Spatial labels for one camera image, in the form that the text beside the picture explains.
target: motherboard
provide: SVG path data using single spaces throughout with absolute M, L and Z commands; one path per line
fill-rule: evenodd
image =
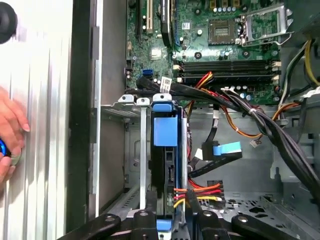
M 208 72 L 207 88 L 233 88 L 253 105 L 276 105 L 280 98 L 280 52 L 276 36 L 277 0 L 128 0 L 126 87 L 136 89 L 144 76 L 161 84 L 195 86 Z

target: green circuit board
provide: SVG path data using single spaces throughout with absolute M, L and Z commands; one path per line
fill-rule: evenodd
M 146 0 L 142 8 L 142 15 L 146 15 Z M 228 52 L 228 60 L 252 61 L 252 60 L 273 60 L 280 59 L 280 53 L 276 44 L 252 47 L 242 47 L 236 44 L 210 45 L 210 24 L 214 21 L 221 21 L 221 33 L 224 27 L 234 27 L 235 19 L 243 14 L 242 7 L 231 11 L 214 12 L 211 8 L 212 0 L 175 0 L 175 11 L 173 11 L 174 47 L 169 49 L 164 46 L 161 35 L 161 20 L 157 12 L 160 9 L 161 0 L 153 0 L 153 33 L 143 32 L 141 39 L 136 37 L 136 9 L 129 8 L 127 11 L 127 50 L 126 59 L 131 60 L 131 78 L 127 79 L 128 88 L 136 88 L 136 80 L 142 75 L 143 69 L 152 69 L 154 78 L 160 80 L 162 76 L 177 79 L 174 77 L 173 60 L 183 62 L 212 62 L 220 61 L 221 52 Z M 247 11 L 261 9 L 259 0 L 242 0 L 241 6 L 247 7 Z M 269 13 L 254 18 L 252 22 L 252 34 L 260 37 L 265 34 L 277 31 L 277 16 Z M 195 53 L 201 52 L 201 59 L 195 58 Z M 279 96 L 275 91 L 277 82 L 269 84 L 248 84 L 245 87 L 236 85 L 239 94 L 250 95 L 250 103 L 254 105 L 275 105 L 278 104 Z

